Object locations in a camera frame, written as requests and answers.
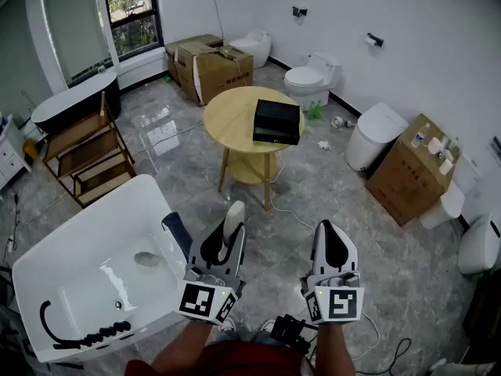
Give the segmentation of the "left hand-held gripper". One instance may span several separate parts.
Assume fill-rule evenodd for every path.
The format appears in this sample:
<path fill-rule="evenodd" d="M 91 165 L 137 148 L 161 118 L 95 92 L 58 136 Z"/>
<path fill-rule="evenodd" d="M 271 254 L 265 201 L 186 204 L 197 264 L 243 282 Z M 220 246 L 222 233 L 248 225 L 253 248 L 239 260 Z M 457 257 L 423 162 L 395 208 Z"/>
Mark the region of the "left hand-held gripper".
<path fill-rule="evenodd" d="M 194 238 L 186 273 L 178 282 L 176 313 L 191 320 L 221 326 L 242 296 L 246 285 L 238 277 L 246 245 L 245 226 L 238 226 L 227 241 L 224 219 L 209 225 Z"/>

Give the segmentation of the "black box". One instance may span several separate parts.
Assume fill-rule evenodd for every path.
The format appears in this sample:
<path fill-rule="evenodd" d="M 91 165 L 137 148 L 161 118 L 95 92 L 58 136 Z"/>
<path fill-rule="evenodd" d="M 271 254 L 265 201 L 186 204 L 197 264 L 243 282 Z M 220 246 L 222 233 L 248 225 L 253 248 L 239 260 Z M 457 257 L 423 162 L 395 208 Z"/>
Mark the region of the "black box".
<path fill-rule="evenodd" d="M 253 141 L 298 145 L 300 114 L 298 105 L 259 99 L 254 113 Z"/>

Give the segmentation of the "person's right forearm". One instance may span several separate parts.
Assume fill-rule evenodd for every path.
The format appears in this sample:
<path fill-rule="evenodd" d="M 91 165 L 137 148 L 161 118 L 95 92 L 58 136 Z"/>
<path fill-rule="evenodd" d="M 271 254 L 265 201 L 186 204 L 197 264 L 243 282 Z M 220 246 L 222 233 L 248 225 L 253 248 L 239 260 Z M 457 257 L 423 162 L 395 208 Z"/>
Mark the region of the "person's right forearm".
<path fill-rule="evenodd" d="M 315 376 L 355 376 L 340 324 L 319 325 Z"/>

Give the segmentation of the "tall cardboard box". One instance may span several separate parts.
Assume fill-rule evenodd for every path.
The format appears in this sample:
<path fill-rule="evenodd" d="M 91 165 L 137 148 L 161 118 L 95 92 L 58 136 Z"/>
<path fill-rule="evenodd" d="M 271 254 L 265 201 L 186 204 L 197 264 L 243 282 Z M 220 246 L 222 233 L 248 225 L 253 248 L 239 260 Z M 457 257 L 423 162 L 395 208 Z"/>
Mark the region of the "tall cardboard box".
<path fill-rule="evenodd" d="M 414 148 L 411 142 L 420 127 L 431 125 L 423 142 Z M 455 164 L 460 149 L 453 147 L 432 155 L 427 144 L 433 137 L 442 140 L 446 134 L 426 115 L 420 114 L 396 139 L 383 161 L 366 182 L 366 189 L 379 201 L 391 217 L 404 226 L 430 209 L 449 188 L 453 169 L 447 175 L 439 172 L 448 158 Z"/>

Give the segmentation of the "grey stone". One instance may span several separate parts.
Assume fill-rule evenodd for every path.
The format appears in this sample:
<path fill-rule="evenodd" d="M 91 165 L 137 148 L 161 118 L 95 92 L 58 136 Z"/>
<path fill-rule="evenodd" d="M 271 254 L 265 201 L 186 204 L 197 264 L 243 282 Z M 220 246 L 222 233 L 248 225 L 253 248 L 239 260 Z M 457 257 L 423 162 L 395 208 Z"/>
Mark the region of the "grey stone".
<path fill-rule="evenodd" d="M 154 268 L 161 263 L 161 257 L 148 251 L 141 251 L 135 254 L 134 260 L 137 264 Z"/>

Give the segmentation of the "person's red shirt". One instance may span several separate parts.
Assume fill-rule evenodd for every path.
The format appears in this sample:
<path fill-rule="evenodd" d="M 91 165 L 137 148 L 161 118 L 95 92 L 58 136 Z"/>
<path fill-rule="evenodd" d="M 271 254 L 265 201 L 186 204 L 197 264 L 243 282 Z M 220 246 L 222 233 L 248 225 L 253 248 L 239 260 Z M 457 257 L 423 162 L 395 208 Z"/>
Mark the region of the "person's red shirt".
<path fill-rule="evenodd" d="M 315 370 L 286 346 L 227 341 L 204 348 L 184 371 L 160 372 L 144 361 L 131 360 L 124 376 L 315 376 Z"/>

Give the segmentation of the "white smart toilet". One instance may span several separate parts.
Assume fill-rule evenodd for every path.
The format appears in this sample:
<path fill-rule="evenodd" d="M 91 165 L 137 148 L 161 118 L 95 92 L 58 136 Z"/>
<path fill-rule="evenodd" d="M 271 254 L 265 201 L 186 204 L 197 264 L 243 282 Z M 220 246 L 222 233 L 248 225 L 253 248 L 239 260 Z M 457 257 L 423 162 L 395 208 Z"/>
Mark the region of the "white smart toilet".
<path fill-rule="evenodd" d="M 348 165 L 357 172 L 365 171 L 408 126 L 408 122 L 386 103 L 369 108 L 359 117 L 349 139 Z"/>

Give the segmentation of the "round wooden table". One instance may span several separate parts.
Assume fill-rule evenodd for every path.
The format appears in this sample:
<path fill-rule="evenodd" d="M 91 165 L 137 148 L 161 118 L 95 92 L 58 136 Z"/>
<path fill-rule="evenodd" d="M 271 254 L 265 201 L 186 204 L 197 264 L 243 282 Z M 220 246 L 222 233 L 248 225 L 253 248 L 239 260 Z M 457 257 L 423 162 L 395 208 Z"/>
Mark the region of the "round wooden table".
<path fill-rule="evenodd" d="M 276 174 L 276 153 L 288 145 L 253 140 L 254 114 L 260 99 L 294 105 L 289 96 L 274 89 L 245 86 L 228 89 L 206 106 L 204 127 L 224 147 L 218 191 L 226 172 L 245 184 L 264 187 L 264 208 L 270 207 L 270 184 Z"/>

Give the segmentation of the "black bathtub faucet set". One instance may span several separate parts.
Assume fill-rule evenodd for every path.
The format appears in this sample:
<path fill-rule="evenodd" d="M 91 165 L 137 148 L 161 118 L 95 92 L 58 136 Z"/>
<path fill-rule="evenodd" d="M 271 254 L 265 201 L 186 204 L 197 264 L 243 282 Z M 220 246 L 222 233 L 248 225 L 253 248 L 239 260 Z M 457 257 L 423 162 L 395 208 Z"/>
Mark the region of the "black bathtub faucet set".
<path fill-rule="evenodd" d="M 39 316 L 41 325 L 44 328 L 46 334 L 54 341 L 52 347 L 55 350 L 63 349 L 81 349 L 84 347 L 92 347 L 94 344 L 103 342 L 105 338 L 115 337 L 118 333 L 130 331 L 132 329 L 131 324 L 128 321 L 115 322 L 110 327 L 101 327 L 99 331 L 95 334 L 87 334 L 80 339 L 62 339 L 58 338 L 49 328 L 45 320 L 45 311 L 50 307 L 51 302 L 49 300 L 44 301 L 39 309 Z"/>

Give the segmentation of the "dark wooden cabinet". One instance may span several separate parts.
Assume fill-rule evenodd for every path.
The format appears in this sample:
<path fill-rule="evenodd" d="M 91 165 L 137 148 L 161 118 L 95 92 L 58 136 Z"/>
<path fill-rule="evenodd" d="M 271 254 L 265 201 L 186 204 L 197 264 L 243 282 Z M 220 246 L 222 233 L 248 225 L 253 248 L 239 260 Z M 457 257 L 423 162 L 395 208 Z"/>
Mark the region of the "dark wooden cabinet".
<path fill-rule="evenodd" d="M 463 329 L 470 340 L 463 363 L 501 361 L 501 269 L 478 280 Z"/>

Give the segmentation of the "wooden shelf rack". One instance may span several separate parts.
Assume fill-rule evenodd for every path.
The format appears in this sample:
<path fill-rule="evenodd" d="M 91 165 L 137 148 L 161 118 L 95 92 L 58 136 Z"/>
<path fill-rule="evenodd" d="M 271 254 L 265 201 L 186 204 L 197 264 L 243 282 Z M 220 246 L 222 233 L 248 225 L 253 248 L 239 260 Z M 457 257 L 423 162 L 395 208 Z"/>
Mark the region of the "wooden shelf rack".
<path fill-rule="evenodd" d="M 136 177 L 104 93 L 99 111 L 49 139 L 42 163 L 81 208 Z"/>

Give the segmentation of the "white toilet with tank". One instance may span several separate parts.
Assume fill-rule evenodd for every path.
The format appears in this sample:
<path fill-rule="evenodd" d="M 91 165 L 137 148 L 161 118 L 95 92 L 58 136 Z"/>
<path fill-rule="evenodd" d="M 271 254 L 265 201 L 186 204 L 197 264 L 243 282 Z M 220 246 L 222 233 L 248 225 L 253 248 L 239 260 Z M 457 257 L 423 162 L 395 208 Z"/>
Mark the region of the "white toilet with tank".
<path fill-rule="evenodd" d="M 305 111 L 311 106 L 328 104 L 330 90 L 337 86 L 341 73 L 338 59 L 325 52 L 314 52 L 304 66 L 285 73 L 284 84 L 290 98 Z"/>

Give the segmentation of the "white cabinet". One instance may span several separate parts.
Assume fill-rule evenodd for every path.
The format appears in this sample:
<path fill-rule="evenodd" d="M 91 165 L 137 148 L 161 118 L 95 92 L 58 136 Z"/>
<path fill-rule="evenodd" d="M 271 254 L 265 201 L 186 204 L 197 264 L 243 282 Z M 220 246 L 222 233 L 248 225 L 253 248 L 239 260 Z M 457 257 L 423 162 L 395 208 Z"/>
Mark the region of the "white cabinet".
<path fill-rule="evenodd" d="M 10 114 L 2 119 L 0 134 L 0 190 L 7 185 L 21 169 L 31 172 L 31 166 L 24 159 L 23 145 L 25 138 L 16 127 Z"/>

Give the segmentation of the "black framed window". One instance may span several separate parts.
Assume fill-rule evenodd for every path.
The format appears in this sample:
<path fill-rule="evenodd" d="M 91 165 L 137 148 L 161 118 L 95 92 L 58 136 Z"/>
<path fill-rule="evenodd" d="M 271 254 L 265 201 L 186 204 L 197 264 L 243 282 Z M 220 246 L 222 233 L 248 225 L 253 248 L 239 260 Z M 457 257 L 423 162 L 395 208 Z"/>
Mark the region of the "black framed window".
<path fill-rule="evenodd" d="M 164 44 L 157 0 L 106 0 L 106 9 L 121 62 Z"/>

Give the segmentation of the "grey roller blind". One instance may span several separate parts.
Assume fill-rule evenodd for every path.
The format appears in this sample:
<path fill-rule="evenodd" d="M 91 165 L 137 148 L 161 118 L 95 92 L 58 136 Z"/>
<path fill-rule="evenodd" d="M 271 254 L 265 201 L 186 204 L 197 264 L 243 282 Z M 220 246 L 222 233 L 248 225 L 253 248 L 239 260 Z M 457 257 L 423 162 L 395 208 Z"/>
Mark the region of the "grey roller blind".
<path fill-rule="evenodd" d="M 43 0 L 52 44 L 69 86 L 111 62 L 96 0 Z"/>
<path fill-rule="evenodd" d="M 32 41 L 25 0 L 0 6 L 0 111 L 18 122 L 30 116 L 21 92 L 39 104 L 52 95 Z"/>

